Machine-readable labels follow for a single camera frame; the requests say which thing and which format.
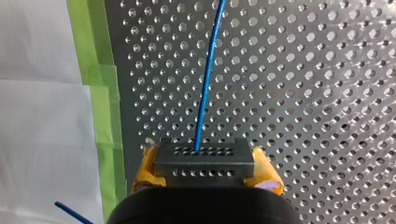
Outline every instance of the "metal plate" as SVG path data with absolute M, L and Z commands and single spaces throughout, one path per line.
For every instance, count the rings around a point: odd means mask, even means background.
M 194 134 L 217 2 L 106 1 L 126 172 Z M 304 223 L 395 223 L 393 1 L 231 1 L 205 140 L 263 146 Z

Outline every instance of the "white paper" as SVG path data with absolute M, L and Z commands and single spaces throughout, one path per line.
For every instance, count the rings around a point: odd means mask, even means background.
M 81 84 L 66 0 L 0 0 L 0 78 Z
M 0 80 L 1 223 L 103 223 L 89 87 Z

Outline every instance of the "perforated metal sheet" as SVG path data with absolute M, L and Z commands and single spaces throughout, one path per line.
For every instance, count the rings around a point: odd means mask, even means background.
M 106 1 L 127 177 L 147 137 L 191 141 L 212 1 Z M 263 146 L 303 223 L 395 223 L 396 3 L 231 1 L 205 141 Z

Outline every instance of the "green tape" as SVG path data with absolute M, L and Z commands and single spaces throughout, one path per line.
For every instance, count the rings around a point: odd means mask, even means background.
M 91 86 L 104 220 L 126 197 L 120 95 L 107 28 L 105 0 L 68 0 L 81 79 Z

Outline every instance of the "blue cable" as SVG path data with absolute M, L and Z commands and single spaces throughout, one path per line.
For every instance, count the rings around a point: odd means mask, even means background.
M 199 151 L 201 145 L 202 127 L 204 125 L 205 107 L 207 101 L 207 90 L 209 88 L 210 73 L 212 71 L 213 56 L 215 54 L 215 44 L 216 44 L 216 40 L 218 39 L 222 13 L 226 6 L 226 2 L 227 2 L 226 0 L 219 0 L 219 7 L 216 13 L 215 23 L 213 24 L 212 36 L 210 36 L 209 50 L 207 52 L 207 59 L 205 66 L 204 84 L 202 87 L 202 98 L 201 98 L 201 103 L 199 105 L 198 121 L 195 130 L 195 142 L 194 142 L 195 151 Z
M 55 205 L 57 207 L 59 207 L 60 209 L 64 210 L 70 216 L 72 216 L 75 219 L 77 219 L 78 221 L 80 221 L 81 223 L 83 223 L 83 224 L 93 224 L 87 218 L 85 218 L 82 215 L 80 215 L 79 213 L 73 211 L 71 208 L 67 207 L 65 204 L 60 203 L 60 202 L 56 202 Z

